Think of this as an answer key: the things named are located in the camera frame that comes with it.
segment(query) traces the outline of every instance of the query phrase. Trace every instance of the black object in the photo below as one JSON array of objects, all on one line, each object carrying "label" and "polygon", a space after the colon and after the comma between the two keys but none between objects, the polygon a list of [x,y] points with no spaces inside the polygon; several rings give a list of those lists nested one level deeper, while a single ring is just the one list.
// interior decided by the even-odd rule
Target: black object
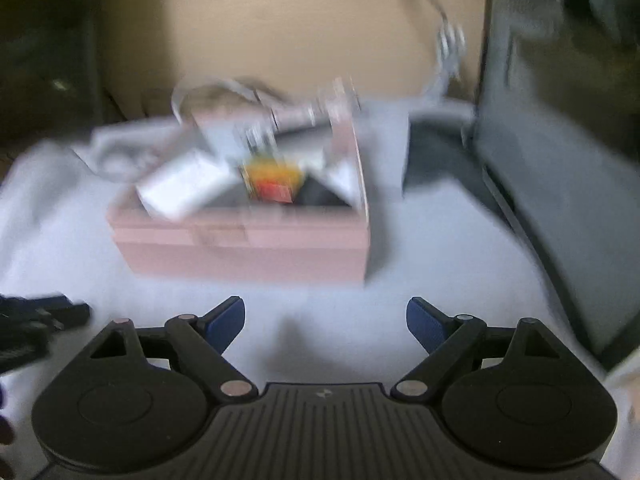
[{"label": "black object", "polygon": [[351,207],[316,178],[307,175],[293,200],[293,205]]},{"label": "black object", "polygon": [[87,304],[72,304],[65,296],[0,296],[0,374],[46,357],[52,334],[84,326],[89,316]]},{"label": "black object", "polygon": [[639,2],[488,0],[468,144],[607,370],[640,345]]},{"label": "black object", "polygon": [[104,123],[96,0],[0,0],[0,149]]},{"label": "black object", "polygon": [[[244,325],[237,297],[164,328],[112,322],[35,403],[44,478],[612,478],[596,461],[613,400],[542,323],[489,328],[421,298],[406,315],[430,355],[390,396],[380,384],[258,396],[221,356]],[[489,357],[504,359],[480,369]]]}]

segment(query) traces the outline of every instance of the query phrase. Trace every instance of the red label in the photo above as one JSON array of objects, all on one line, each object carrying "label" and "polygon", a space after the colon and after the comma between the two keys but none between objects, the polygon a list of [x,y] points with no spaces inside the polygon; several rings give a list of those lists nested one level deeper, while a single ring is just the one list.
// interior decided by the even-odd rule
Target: red label
[{"label": "red label", "polygon": [[290,204],[293,202],[291,188],[278,184],[277,182],[259,182],[255,184],[255,192],[262,200],[270,202],[283,202]]}]

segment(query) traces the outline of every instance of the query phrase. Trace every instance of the orange object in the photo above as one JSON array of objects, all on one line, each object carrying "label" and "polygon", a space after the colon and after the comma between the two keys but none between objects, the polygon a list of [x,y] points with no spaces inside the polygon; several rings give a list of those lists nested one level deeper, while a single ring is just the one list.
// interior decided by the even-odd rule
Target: orange object
[{"label": "orange object", "polygon": [[292,203],[304,179],[297,166],[272,158],[254,159],[242,168],[242,174],[251,196],[265,202]]}]

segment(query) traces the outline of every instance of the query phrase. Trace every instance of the cardboard box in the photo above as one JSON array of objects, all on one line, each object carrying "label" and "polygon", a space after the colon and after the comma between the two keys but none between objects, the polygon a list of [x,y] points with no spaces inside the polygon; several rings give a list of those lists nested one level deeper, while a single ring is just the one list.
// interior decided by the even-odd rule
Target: cardboard box
[{"label": "cardboard box", "polygon": [[181,222],[149,216],[135,190],[112,206],[113,239],[141,274],[258,282],[362,282],[369,209],[351,115],[332,119],[332,143],[357,168],[357,208],[255,205],[205,208]]}]

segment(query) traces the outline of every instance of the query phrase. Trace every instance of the open box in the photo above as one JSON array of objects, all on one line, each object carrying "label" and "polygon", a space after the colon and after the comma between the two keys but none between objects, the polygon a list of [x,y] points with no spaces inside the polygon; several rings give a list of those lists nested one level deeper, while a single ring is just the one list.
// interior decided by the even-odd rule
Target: open box
[{"label": "open box", "polygon": [[180,222],[151,217],[135,189],[108,213],[134,272],[259,282],[362,282],[369,207],[350,106],[333,106],[332,150],[356,167],[357,207],[204,208]]}]

